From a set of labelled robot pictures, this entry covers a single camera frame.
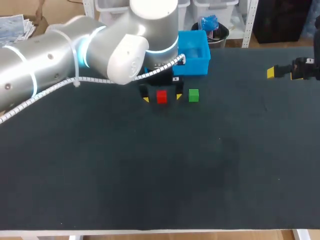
papers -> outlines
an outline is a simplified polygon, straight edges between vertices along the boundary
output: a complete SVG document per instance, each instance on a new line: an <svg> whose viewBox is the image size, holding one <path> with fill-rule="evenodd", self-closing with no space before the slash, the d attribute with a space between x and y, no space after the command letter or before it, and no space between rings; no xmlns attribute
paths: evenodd
<svg viewBox="0 0 320 240"><path fill-rule="evenodd" d="M22 14L0 17L0 47L28 39L36 27Z"/></svg>

plastic storage container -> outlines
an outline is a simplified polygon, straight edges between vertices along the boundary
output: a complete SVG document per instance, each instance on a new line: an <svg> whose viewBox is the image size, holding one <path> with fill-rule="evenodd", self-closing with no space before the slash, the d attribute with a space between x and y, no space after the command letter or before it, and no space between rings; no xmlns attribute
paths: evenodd
<svg viewBox="0 0 320 240"><path fill-rule="evenodd" d="M178 0L180 31L184 30L186 12L189 5L190 0ZM112 25L128 10L129 6L130 0L95 0L95 8L100 12L99 20L107 26Z"/></svg>
<svg viewBox="0 0 320 240"><path fill-rule="evenodd" d="M219 23L228 28L232 12L238 3L239 0L192 0L193 20L197 23L200 17L216 15Z"/></svg>
<svg viewBox="0 0 320 240"><path fill-rule="evenodd" d="M186 57L185 65L173 66L174 76L207 75L211 59L207 34L203 30L180 31L178 54Z"/></svg>

red cube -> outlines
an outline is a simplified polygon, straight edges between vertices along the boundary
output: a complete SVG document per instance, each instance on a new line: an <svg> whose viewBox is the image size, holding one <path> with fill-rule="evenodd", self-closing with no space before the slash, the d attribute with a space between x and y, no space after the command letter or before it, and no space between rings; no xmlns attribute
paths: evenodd
<svg viewBox="0 0 320 240"><path fill-rule="evenodd" d="M158 104L167 104L167 91L166 90L158 90L156 91L156 101Z"/></svg>

white cable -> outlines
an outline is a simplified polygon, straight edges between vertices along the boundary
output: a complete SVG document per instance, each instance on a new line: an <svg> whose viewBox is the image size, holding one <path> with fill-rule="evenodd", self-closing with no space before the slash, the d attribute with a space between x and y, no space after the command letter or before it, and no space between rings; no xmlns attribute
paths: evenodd
<svg viewBox="0 0 320 240"><path fill-rule="evenodd" d="M65 34L64 32L58 30L58 29L52 29L52 32L58 33L61 36L63 36L69 43L71 50L72 50L72 54L73 54L73 60L74 60L74 69L75 69L75 81L73 82L73 85L77 88L80 86L80 81L79 81L79 63L78 63L78 56L77 56L77 50L74 46L73 41L71 40L71 38Z"/></svg>
<svg viewBox="0 0 320 240"><path fill-rule="evenodd" d="M180 54L179 56L177 56L174 60L172 60L171 62L167 63L166 65L163 65L160 68L157 68L154 71L136 76L134 78L134 81L137 80L141 80L141 79L145 79L148 78L150 76L153 76L155 74L158 74L168 68L171 68L173 65L177 64L180 60L182 60L183 64L186 63L186 56L184 54ZM114 82L108 80L108 79L100 79L100 78L94 78L94 77L85 77L85 76L80 76L78 79L75 77L72 78L68 78L66 80L63 80L49 88L47 88L46 90L36 94L34 97L31 97L30 99L28 99L27 101L24 101L23 103L21 103L20 105L16 106L15 108L13 108L12 110L8 111L7 113L5 113L3 116L0 117L0 125L3 124L5 121L9 120L10 118L12 118L14 115L18 114L19 112L21 112L23 109L29 107L31 104L35 103L36 101L42 99L43 97L47 96L48 94L64 87L65 85L68 85L70 83L73 83L75 81L79 80L80 82L90 82L90 83L98 83L98 84L114 84Z"/></svg>

yellow object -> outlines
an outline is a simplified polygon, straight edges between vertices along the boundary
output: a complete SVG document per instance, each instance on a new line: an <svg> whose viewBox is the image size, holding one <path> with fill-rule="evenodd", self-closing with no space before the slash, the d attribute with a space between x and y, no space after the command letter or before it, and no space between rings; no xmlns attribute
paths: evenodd
<svg viewBox="0 0 320 240"><path fill-rule="evenodd" d="M273 79L275 77L275 67L273 66L272 68L269 68L267 71L266 71L266 77L268 79Z"/></svg>

